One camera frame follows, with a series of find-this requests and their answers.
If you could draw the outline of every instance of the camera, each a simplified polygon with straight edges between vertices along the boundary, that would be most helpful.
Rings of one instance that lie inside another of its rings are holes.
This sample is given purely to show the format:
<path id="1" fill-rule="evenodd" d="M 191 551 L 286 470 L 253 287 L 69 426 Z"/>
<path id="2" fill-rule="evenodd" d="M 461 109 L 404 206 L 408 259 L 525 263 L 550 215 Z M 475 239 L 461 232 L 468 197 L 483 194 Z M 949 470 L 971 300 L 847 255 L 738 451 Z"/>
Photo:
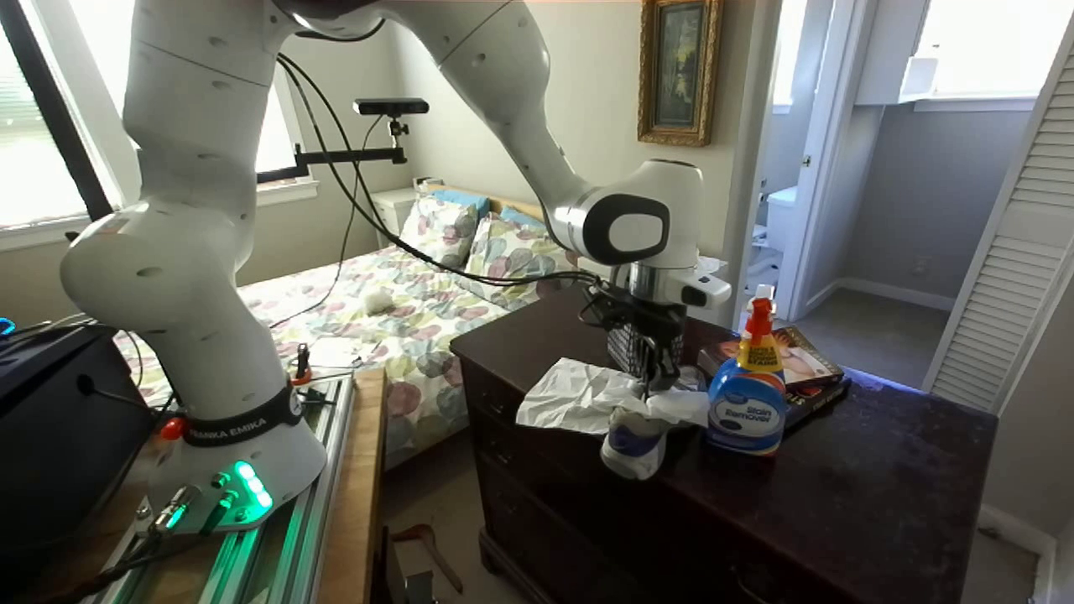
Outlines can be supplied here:
<path id="1" fill-rule="evenodd" d="M 430 116 L 430 103 L 424 99 L 357 99 L 360 116 Z"/>

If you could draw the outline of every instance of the blue container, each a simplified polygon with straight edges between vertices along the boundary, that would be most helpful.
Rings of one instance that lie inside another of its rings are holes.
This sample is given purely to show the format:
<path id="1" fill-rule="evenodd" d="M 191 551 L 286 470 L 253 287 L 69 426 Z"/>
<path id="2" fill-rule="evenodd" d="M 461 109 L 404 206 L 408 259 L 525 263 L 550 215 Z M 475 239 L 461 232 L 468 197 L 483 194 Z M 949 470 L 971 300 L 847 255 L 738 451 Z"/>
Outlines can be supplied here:
<path id="1" fill-rule="evenodd" d="M 738 368 L 738 364 L 724 364 L 707 383 L 707 400 L 706 441 L 710 445 L 750 457 L 773 457 L 783 445 L 792 411 L 783 390 Z"/>

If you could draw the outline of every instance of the metal rail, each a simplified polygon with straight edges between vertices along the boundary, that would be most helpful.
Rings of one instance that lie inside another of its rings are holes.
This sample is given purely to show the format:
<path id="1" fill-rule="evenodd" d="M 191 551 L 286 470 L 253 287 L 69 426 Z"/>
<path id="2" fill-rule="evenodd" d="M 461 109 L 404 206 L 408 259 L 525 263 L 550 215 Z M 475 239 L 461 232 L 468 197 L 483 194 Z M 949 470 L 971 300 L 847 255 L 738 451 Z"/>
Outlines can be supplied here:
<path id="1" fill-rule="evenodd" d="M 324 407 L 311 411 L 306 420 L 311 434 L 328 452 L 323 477 L 296 496 L 287 507 L 276 510 L 268 525 L 258 530 L 226 534 L 216 561 L 206 575 L 197 604 L 236 604 L 236 602 L 258 602 L 258 604 L 293 604 L 311 602 L 319 580 L 319 557 L 323 538 L 328 520 L 333 491 L 340 484 L 340 457 L 349 438 L 351 418 L 351 375 L 324 375 L 315 381 L 315 390 L 324 394 Z M 155 515 L 148 505 L 136 507 L 121 545 L 111 551 L 108 566 L 125 561 L 148 534 Z M 155 580 L 158 566 L 133 566 L 130 575 L 117 577 L 98 604 L 141 604 L 151 602 L 143 593 Z"/>

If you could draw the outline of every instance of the wooden dresser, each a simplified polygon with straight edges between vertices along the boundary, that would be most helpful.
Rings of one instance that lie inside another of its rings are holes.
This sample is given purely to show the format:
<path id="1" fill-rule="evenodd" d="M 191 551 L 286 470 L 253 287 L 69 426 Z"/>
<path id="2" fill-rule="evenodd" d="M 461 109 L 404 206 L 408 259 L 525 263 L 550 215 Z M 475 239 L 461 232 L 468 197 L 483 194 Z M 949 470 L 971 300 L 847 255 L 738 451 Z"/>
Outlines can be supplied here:
<path id="1" fill-rule="evenodd" d="M 485 526 L 480 553 L 529 602 L 960 602 L 992 418 L 851 374 L 774 461 L 670 434 L 647 484 L 593 438 L 519 429 L 560 359 L 600 364 L 579 297 L 550 297 L 453 343 Z M 687 356 L 724 339 L 691 322 Z"/>

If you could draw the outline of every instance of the table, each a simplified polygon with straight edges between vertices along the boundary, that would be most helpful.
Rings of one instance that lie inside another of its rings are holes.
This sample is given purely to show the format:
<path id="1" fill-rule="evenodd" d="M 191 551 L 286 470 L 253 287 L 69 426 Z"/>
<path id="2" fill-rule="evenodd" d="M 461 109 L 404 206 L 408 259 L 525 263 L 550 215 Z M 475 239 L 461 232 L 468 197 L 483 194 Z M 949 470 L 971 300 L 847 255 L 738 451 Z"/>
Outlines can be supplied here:
<path id="1" fill-rule="evenodd" d="M 579 297 L 550 297 L 453 343 L 485 526 L 480 553 L 529 602 L 960 602 L 998 420 L 849 374 L 843 403 L 774 461 L 678 429 L 631 484 L 593 438 L 515 426 L 560 359 L 600 364 Z M 686 349 L 729 339 L 687 322 Z"/>
<path id="2" fill-rule="evenodd" d="M 357 374 L 357 407 L 347 438 L 347 452 L 340 467 L 340 484 L 333 495 L 323 566 L 319 566 L 319 602 L 369 602 L 377 584 L 377 547 L 380 547 L 380 467 L 381 467 L 381 368 Z M 85 534 L 75 538 L 66 557 L 42 571 L 26 602 L 66 590 L 108 564 L 108 553 L 125 538 L 133 510 L 151 484 L 155 442 L 133 461 L 125 487 L 95 515 Z M 197 547 L 181 557 L 160 561 L 160 580 L 155 580 L 155 602 L 197 602 L 206 566 L 216 551 Z"/>

